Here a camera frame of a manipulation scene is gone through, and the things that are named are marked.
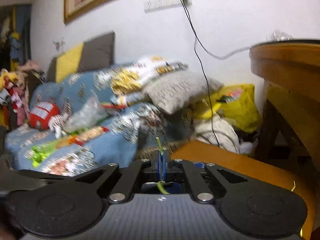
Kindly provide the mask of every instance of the power strip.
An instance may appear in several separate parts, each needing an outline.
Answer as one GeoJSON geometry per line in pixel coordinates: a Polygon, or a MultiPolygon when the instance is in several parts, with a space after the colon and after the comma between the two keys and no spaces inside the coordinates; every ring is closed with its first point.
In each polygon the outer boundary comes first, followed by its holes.
{"type": "MultiPolygon", "coordinates": [[[[192,4],[192,0],[188,0],[188,5],[192,4]]],[[[149,0],[144,2],[144,11],[151,12],[158,9],[166,9],[173,6],[182,6],[180,0],[149,0]]]]}

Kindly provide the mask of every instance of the white cloth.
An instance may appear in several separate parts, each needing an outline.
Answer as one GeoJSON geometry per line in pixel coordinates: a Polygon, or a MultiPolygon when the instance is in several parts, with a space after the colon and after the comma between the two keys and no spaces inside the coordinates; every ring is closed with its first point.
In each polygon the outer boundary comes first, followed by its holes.
{"type": "Polygon", "coordinates": [[[253,142],[242,142],[240,144],[240,154],[247,154],[250,156],[257,145],[258,139],[255,139],[253,142]]]}
{"type": "Polygon", "coordinates": [[[10,31],[10,17],[7,17],[6,19],[4,19],[3,21],[3,25],[2,25],[2,30],[0,33],[0,40],[2,42],[6,42],[7,40],[7,33],[10,31]]]}
{"type": "Polygon", "coordinates": [[[11,102],[16,103],[18,108],[21,108],[23,106],[23,103],[17,92],[14,92],[13,95],[11,96],[11,102]]]}
{"type": "MultiPolygon", "coordinates": [[[[217,114],[212,118],[213,130],[219,141],[220,148],[230,152],[240,153],[239,138],[232,126],[217,114]]],[[[218,145],[212,132],[211,120],[194,120],[196,139],[198,141],[218,145]]]]}

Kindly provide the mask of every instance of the brown cushion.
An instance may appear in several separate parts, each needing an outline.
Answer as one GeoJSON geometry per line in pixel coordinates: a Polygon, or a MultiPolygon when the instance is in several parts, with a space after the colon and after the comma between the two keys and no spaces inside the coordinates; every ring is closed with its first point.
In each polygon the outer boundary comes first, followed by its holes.
{"type": "Polygon", "coordinates": [[[48,68],[46,82],[56,81],[56,63],[57,63],[57,58],[53,57],[48,68]]]}
{"type": "Polygon", "coordinates": [[[115,33],[108,33],[84,43],[78,72],[109,68],[114,63],[115,33]]]}
{"type": "Polygon", "coordinates": [[[26,80],[28,83],[28,89],[29,89],[29,102],[31,101],[33,92],[36,90],[38,86],[42,84],[42,81],[40,78],[38,78],[38,74],[34,74],[32,71],[27,71],[28,74],[26,80]]]}

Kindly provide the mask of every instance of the snack package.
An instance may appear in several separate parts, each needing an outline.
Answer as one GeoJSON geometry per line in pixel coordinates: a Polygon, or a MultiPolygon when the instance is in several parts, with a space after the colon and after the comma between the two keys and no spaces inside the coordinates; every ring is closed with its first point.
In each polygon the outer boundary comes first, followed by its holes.
{"type": "Polygon", "coordinates": [[[69,136],[65,136],[65,137],[62,137],[60,139],[57,140],[57,144],[56,144],[56,148],[57,149],[60,149],[60,148],[63,148],[63,147],[68,147],[70,144],[72,144],[72,142],[70,142],[70,140],[73,138],[74,136],[72,135],[69,135],[69,136]]]}
{"type": "Polygon", "coordinates": [[[132,106],[139,102],[147,102],[150,101],[150,98],[147,93],[144,92],[134,92],[127,95],[116,96],[113,95],[110,98],[110,101],[115,105],[119,106],[132,106]]]}
{"type": "Polygon", "coordinates": [[[96,126],[83,132],[82,134],[78,135],[72,141],[80,146],[82,146],[85,142],[89,141],[90,139],[96,138],[103,133],[107,132],[109,129],[102,126],[96,126]]]}
{"type": "Polygon", "coordinates": [[[115,95],[126,95],[140,91],[146,84],[159,76],[188,68],[175,60],[165,60],[159,56],[142,57],[136,63],[123,68],[111,81],[115,95]]]}

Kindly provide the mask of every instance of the yellow bag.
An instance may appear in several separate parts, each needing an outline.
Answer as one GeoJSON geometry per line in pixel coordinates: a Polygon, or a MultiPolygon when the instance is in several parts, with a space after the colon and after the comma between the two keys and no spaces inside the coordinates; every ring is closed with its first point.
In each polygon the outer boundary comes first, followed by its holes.
{"type": "MultiPolygon", "coordinates": [[[[262,124],[262,118],[254,104],[253,84],[222,87],[210,99],[214,113],[220,105],[225,119],[244,132],[252,133],[262,124]]],[[[208,97],[193,104],[193,118],[210,119],[211,116],[208,97]]]]}

